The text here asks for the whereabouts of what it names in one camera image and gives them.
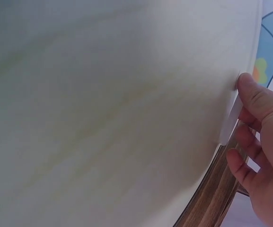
wood grain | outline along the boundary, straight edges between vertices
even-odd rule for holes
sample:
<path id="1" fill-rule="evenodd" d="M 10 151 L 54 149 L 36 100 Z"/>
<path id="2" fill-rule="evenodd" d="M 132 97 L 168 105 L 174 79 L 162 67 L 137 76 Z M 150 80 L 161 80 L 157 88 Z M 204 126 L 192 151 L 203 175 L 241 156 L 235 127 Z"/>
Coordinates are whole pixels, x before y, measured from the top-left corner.
<path id="1" fill-rule="evenodd" d="M 239 183 L 230 172 L 226 152 L 241 151 L 234 138 L 219 148 L 201 185 L 187 205 L 175 227 L 218 227 L 221 225 L 238 189 Z"/>

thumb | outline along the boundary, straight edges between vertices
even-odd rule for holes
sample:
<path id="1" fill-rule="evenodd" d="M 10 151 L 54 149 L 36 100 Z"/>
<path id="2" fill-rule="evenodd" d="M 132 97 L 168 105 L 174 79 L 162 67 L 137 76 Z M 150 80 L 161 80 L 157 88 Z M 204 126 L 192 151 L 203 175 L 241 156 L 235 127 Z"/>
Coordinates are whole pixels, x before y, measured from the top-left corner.
<path id="1" fill-rule="evenodd" d="M 249 73 L 239 76 L 237 87 L 244 107 L 257 120 L 273 115 L 273 91 L 258 85 Z"/>

wooden strip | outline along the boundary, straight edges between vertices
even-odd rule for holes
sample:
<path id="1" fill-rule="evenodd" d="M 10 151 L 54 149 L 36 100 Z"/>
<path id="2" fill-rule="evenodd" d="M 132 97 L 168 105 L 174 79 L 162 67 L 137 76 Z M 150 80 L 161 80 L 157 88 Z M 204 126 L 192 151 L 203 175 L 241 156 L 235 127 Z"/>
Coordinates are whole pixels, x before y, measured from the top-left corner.
<path id="1" fill-rule="evenodd" d="M 219 148 L 202 183 L 175 223 L 175 227 L 221 225 L 239 185 L 227 166 L 226 152 L 230 148 L 241 150 L 235 139 L 231 139 L 227 146 Z"/>
<path id="2" fill-rule="evenodd" d="M 243 195 L 245 195 L 247 197 L 250 196 L 248 191 L 240 184 L 238 185 L 237 192 L 240 193 L 240 194 L 243 194 Z"/>

hand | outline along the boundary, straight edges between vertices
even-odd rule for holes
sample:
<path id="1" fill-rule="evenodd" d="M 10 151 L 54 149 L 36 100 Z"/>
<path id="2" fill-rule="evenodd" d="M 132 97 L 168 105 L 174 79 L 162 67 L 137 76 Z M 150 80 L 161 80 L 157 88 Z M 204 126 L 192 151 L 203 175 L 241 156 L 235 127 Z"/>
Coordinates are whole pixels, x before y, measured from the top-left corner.
<path id="1" fill-rule="evenodd" d="M 245 123 L 235 134 L 248 156 L 261 169 L 256 173 L 236 149 L 227 153 L 231 172 L 249 192 L 256 215 L 273 227 L 273 92 L 254 82 L 248 73 L 238 79 L 238 91 L 244 107 L 239 119 Z M 261 143 L 250 128 L 260 133 Z"/>

finger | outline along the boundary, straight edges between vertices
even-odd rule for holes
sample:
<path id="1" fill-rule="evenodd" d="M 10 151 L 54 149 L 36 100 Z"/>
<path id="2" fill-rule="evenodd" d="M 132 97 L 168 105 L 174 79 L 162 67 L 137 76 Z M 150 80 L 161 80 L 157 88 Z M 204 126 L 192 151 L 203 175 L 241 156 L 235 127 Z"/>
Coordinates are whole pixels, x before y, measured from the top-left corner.
<path id="1" fill-rule="evenodd" d="M 254 172 L 242 159 L 236 149 L 227 152 L 228 166 L 239 183 L 251 194 L 251 188 L 257 173 Z"/>
<path id="2" fill-rule="evenodd" d="M 239 119 L 257 132 L 261 130 L 261 122 L 256 119 L 245 107 L 242 108 Z"/>
<path id="3" fill-rule="evenodd" d="M 237 86 L 244 107 L 258 121 L 273 115 L 273 91 L 258 85 L 248 73 L 239 76 Z"/>
<path id="4" fill-rule="evenodd" d="M 272 167 L 263 152 L 260 142 L 247 125 L 241 125 L 236 129 L 235 138 L 248 156 L 262 169 Z"/>

